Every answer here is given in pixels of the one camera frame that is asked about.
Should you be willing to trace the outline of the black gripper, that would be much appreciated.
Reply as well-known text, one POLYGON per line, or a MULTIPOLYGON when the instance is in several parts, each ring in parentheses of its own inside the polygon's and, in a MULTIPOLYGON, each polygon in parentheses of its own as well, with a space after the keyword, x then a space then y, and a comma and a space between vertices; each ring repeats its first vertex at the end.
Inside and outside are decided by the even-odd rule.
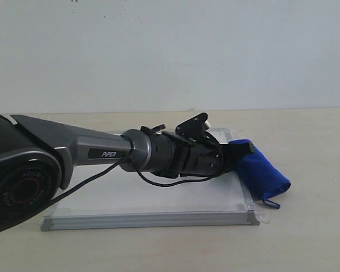
POLYGON ((190 148, 184 166, 184 177, 218 177, 228 166, 238 164, 247 155, 255 153, 252 142, 220 144, 210 133, 204 133, 190 148))

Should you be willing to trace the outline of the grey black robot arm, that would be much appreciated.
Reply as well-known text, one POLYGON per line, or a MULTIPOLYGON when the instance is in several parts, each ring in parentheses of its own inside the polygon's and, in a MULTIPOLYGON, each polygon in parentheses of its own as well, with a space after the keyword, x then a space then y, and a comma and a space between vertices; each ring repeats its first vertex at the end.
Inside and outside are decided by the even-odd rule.
POLYGON ((142 126, 122 134, 85 129, 21 114, 0 114, 0 232, 33 218, 73 194, 74 168, 104 165, 172 185, 203 182, 231 170, 256 149, 250 141, 220 143, 209 133, 207 113, 174 131, 142 126))

